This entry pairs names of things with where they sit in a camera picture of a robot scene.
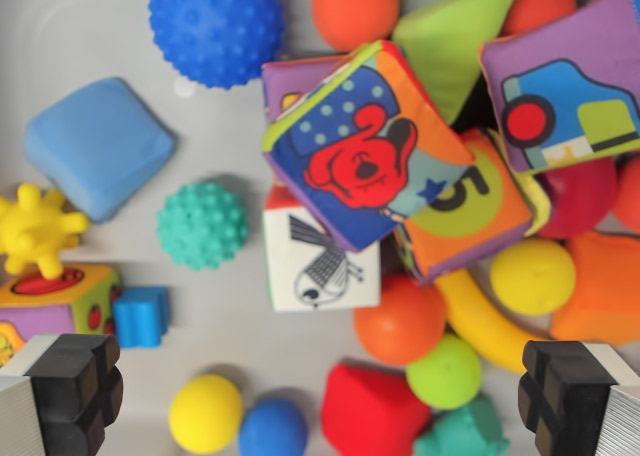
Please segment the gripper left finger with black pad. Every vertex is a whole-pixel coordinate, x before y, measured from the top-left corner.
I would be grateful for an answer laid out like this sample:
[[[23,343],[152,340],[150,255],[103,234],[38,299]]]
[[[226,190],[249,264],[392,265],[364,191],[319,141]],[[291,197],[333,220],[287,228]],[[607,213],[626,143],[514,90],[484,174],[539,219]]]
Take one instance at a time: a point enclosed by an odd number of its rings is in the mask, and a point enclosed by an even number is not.
[[[122,405],[119,357],[110,335],[3,335],[1,453],[97,454]]]

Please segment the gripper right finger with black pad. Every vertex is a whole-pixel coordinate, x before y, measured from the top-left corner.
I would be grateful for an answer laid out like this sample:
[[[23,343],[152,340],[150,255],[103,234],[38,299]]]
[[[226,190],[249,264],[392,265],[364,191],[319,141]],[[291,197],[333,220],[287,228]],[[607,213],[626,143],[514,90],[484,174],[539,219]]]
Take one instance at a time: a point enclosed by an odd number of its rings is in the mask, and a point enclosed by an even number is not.
[[[530,341],[518,409],[541,455],[637,455],[639,373],[611,346]]]

